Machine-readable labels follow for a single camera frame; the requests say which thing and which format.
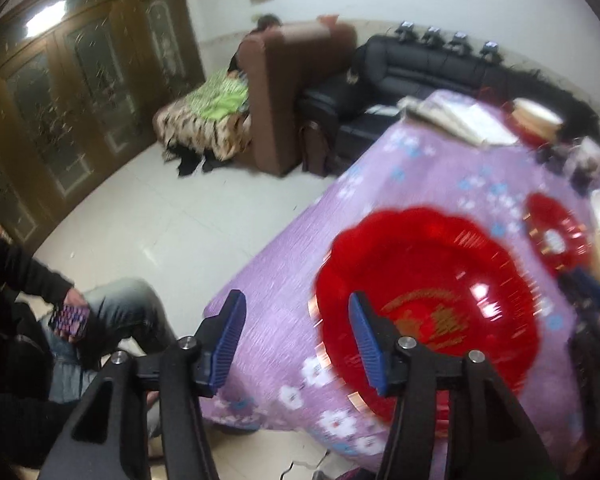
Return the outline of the large red plastic plate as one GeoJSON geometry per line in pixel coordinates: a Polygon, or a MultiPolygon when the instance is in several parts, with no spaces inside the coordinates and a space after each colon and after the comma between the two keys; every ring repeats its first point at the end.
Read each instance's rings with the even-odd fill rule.
{"type": "Polygon", "coordinates": [[[483,352],[521,393],[540,348],[534,297],[509,251],[477,223],[431,207],[374,211],[340,232],[314,281],[330,365],[353,404],[383,422],[396,402],[368,383],[349,322],[362,292],[401,335],[447,356],[483,352]]]}

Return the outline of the seated person in jeans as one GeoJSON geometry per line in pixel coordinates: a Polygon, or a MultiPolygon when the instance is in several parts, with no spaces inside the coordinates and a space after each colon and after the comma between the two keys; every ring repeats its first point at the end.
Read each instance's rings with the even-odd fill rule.
{"type": "Polygon", "coordinates": [[[38,469],[121,341],[146,354],[176,337],[144,280],[89,292],[0,237],[0,479],[38,469]]]}

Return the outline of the purple smartphone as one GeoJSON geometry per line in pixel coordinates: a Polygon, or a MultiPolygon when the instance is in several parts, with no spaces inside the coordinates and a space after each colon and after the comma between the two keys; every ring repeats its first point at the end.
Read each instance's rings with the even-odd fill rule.
{"type": "Polygon", "coordinates": [[[87,308],[62,304],[53,308],[47,325],[53,332],[80,339],[86,332],[89,318],[90,311],[87,308]]]}

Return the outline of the purple floral tablecloth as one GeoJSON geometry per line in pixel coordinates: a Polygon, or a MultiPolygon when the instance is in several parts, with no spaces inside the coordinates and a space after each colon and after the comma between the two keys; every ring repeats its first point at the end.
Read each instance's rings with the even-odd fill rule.
{"type": "Polygon", "coordinates": [[[576,315],[524,229],[535,192],[588,222],[586,201],[526,148],[473,148],[396,122],[228,283],[247,319],[204,417],[302,430],[377,468],[396,404],[368,384],[352,337],[360,290],[434,351],[481,350],[565,468],[583,439],[567,350],[576,315]]]}

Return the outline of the small red plastic plate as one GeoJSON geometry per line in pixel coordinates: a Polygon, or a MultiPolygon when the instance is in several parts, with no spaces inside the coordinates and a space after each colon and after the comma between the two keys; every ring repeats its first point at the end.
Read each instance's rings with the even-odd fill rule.
{"type": "Polygon", "coordinates": [[[588,229],[558,200],[539,192],[529,194],[524,201],[524,226],[535,255],[551,274],[590,264],[588,229]]]}

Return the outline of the beige bowl on red plate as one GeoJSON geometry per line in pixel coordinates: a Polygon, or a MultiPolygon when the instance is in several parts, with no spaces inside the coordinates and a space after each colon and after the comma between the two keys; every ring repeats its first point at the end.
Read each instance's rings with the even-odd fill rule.
{"type": "Polygon", "coordinates": [[[532,148],[555,144],[564,121],[544,105],[526,98],[516,98],[509,103],[505,125],[522,143],[532,148]]]}

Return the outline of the stack of papers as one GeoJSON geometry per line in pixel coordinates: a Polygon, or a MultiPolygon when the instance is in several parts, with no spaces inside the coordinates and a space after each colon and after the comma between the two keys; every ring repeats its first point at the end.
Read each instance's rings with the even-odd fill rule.
{"type": "Polygon", "coordinates": [[[518,138],[479,104],[426,101],[404,96],[398,102],[403,116],[415,115],[476,148],[512,146],[518,138]]]}

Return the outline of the patterned blanket bed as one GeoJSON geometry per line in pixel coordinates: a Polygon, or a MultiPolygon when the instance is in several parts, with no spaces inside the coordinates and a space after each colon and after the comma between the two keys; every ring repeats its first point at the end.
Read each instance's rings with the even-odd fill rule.
{"type": "Polygon", "coordinates": [[[152,122],[166,162],[176,157],[177,148],[198,156],[210,151],[225,162],[251,143],[248,82],[220,70],[186,96],[160,108],[152,122]]]}

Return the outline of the wooden cabinet doors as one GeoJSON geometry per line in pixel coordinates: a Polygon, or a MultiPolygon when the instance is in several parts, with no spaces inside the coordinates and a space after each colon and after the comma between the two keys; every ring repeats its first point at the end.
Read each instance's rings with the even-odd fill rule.
{"type": "Polygon", "coordinates": [[[203,79],[186,0],[0,0],[0,228],[40,246],[203,79]]]}

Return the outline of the black leather sofa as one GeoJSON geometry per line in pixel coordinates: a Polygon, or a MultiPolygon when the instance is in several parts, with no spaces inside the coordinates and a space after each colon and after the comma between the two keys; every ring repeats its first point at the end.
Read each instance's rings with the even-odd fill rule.
{"type": "Polygon", "coordinates": [[[398,120],[396,115],[373,114],[372,107],[397,106],[404,96],[424,100],[438,90],[496,107],[526,98],[565,121],[559,140],[589,136],[600,143],[600,116],[537,70],[516,70],[473,54],[375,35],[356,49],[347,70],[301,92],[297,110],[303,169],[321,177],[341,174],[398,120]]]}

